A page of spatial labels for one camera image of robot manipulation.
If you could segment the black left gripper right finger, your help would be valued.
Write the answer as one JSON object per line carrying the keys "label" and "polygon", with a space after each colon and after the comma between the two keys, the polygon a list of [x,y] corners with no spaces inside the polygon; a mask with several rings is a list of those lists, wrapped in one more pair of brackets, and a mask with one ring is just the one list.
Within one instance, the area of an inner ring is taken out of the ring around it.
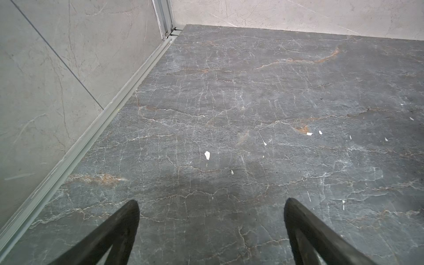
{"label": "black left gripper right finger", "polygon": [[295,198],[284,206],[284,223],[297,265],[374,265]]}

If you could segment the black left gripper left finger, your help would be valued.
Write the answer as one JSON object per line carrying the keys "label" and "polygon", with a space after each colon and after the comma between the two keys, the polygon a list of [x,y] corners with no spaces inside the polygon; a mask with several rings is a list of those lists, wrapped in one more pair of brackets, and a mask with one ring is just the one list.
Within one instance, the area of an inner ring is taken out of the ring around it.
{"label": "black left gripper left finger", "polygon": [[139,220],[139,204],[130,200],[51,264],[96,265],[107,254],[106,265],[126,265],[135,242]]}

